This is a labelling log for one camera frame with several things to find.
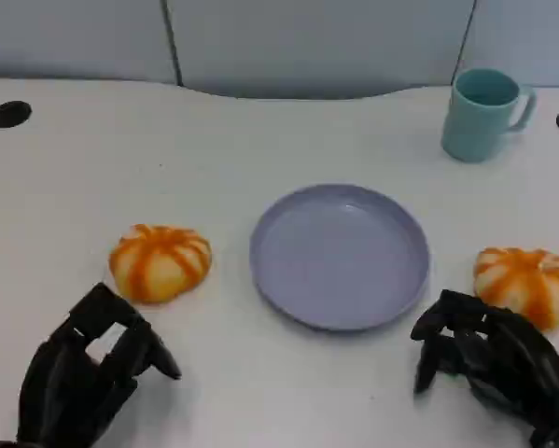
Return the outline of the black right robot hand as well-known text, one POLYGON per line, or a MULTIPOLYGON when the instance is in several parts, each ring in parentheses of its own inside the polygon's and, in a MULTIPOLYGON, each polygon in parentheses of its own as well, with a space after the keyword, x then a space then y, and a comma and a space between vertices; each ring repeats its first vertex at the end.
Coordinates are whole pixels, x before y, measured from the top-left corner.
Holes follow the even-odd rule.
POLYGON ((559 354, 526 318, 444 289, 415 322, 422 342, 413 392, 437 372, 464 376, 474 396, 532 427, 533 447, 559 447, 559 354))

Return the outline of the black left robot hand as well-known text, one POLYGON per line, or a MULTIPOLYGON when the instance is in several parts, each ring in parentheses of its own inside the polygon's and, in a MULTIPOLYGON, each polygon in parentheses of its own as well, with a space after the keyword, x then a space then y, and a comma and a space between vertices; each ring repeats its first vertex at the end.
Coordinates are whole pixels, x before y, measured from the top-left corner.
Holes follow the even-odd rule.
POLYGON ((149 368, 181 377, 150 323, 107 285, 96 284, 37 348, 21 385, 16 441, 93 446, 149 368))

